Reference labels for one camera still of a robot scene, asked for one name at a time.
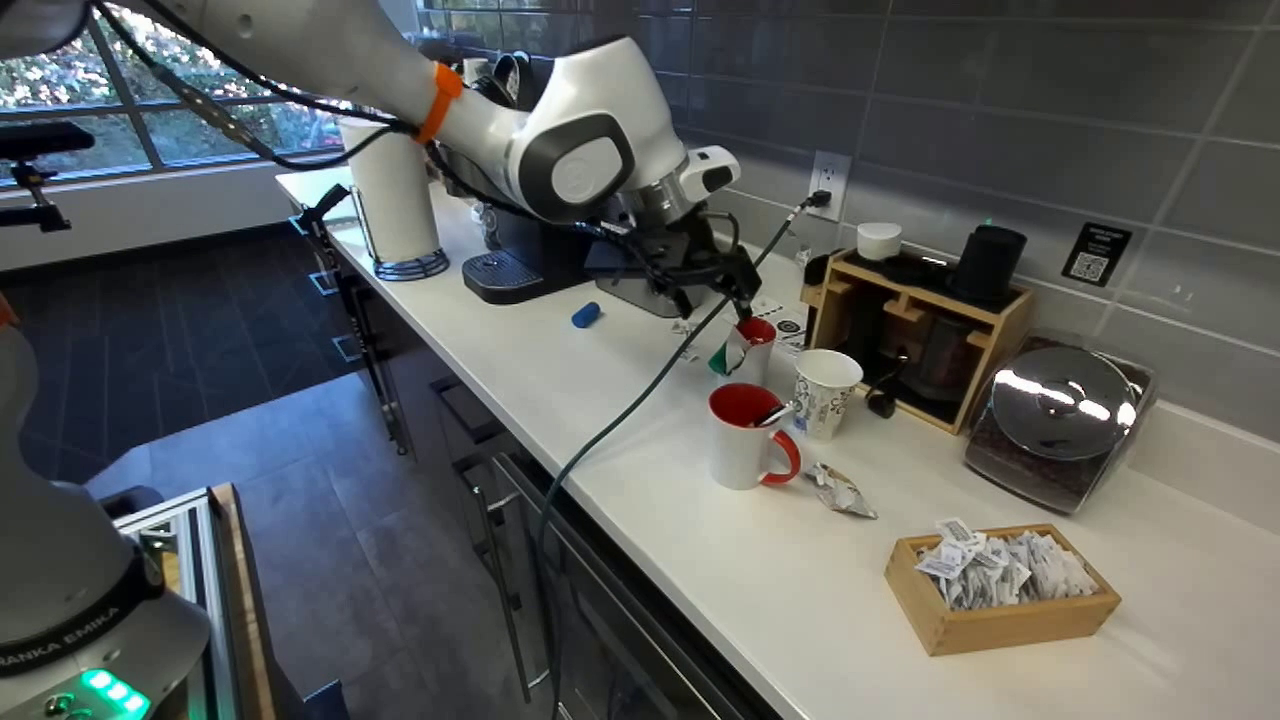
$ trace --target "gray tile wall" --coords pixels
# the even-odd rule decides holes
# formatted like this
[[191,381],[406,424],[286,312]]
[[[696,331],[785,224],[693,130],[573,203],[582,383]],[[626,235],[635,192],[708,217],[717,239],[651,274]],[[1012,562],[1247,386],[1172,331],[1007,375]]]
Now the gray tile wall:
[[[812,150],[854,157],[838,224],[955,255],[1031,235],[1045,331],[1142,360],[1160,394],[1280,439],[1280,0],[437,0],[440,30],[566,52],[633,30],[682,134],[726,144],[717,203],[767,235]],[[1082,218],[1136,230],[1063,281]]]

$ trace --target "white mug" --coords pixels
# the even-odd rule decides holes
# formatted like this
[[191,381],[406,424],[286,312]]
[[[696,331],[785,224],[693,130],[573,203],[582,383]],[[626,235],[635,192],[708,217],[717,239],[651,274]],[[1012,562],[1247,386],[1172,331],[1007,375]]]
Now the white mug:
[[795,424],[812,439],[831,439],[851,409],[862,366],[831,346],[806,346],[795,360]]
[[799,442],[785,430],[765,424],[785,409],[761,383],[718,383],[708,394],[713,416],[713,477],[722,486],[761,486],[761,483],[788,483],[799,472]]

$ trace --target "floor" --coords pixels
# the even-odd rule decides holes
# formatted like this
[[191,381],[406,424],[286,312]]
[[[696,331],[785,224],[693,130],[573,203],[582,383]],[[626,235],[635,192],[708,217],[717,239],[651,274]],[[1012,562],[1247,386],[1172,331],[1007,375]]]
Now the floor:
[[519,720],[491,579],[443,483],[458,437],[397,457],[371,393],[340,375],[152,439],[87,486],[235,483],[273,641],[307,694],[340,681],[355,720]]
[[5,270],[40,355],[31,466],[87,480],[143,439],[349,372],[307,270],[286,224]]

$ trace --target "crumpled paper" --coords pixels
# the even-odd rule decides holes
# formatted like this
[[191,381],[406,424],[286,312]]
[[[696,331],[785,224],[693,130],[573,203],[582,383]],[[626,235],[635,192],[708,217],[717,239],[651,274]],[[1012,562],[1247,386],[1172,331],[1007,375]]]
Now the crumpled paper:
[[936,579],[946,608],[1007,608],[1094,591],[1082,558],[1052,537],[1025,532],[1004,538],[971,532],[964,519],[942,519],[938,537],[914,568]]

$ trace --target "black cable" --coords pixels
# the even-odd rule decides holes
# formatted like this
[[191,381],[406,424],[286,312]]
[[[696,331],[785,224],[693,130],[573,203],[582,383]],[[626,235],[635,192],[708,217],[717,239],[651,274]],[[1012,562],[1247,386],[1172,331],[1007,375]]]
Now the black cable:
[[[805,212],[805,208],[817,208],[817,203],[827,203],[827,196],[823,192],[812,192],[812,196],[805,196],[793,212],[788,212],[788,218],[772,230],[772,239],[765,242],[765,251],[754,255],[754,269],[767,258],[767,251],[788,235],[788,226],[795,224],[795,217]],[[561,486],[562,486],[562,480],[566,480],[566,472],[596,447],[596,442],[604,442],[604,437],[612,437],[668,375],[673,375],[673,366],[681,364],[681,355],[693,346],[693,341],[722,312],[722,305],[726,305],[731,296],[718,296],[718,305],[675,345],[675,352],[668,355],[668,364],[639,386],[639,394],[624,409],[624,413],[617,413],[580,453],[573,453],[566,457],[566,463],[551,477],[551,483],[547,483],[547,493],[545,493],[545,511],[539,511],[539,519],[534,519],[534,557],[545,557],[545,542],[547,542],[547,524],[551,524],[551,498],[561,494]],[[561,651],[557,651],[557,643],[551,643],[551,633],[545,633],[547,634],[547,667],[551,667],[551,720],[561,716],[557,710],[557,704],[561,704]]]
[[266,146],[261,134],[250,134],[232,110],[224,110],[209,90],[191,87],[188,78],[180,78],[169,64],[160,64],[146,49],[138,49],[138,39],[123,26],[123,21],[95,0],[95,11],[102,14],[102,22],[113,22],[113,30],[121,37],[121,42],[165,85],[176,90],[176,100],[195,110],[201,120],[209,120],[215,130],[224,130],[229,140],[250,146],[255,157],[286,166],[286,172],[317,172],[317,166],[340,166],[353,157],[361,157],[371,140],[400,130],[391,123],[376,126],[371,134],[362,134],[361,144],[353,144],[349,150],[337,150],[326,158],[286,158],[277,146]]

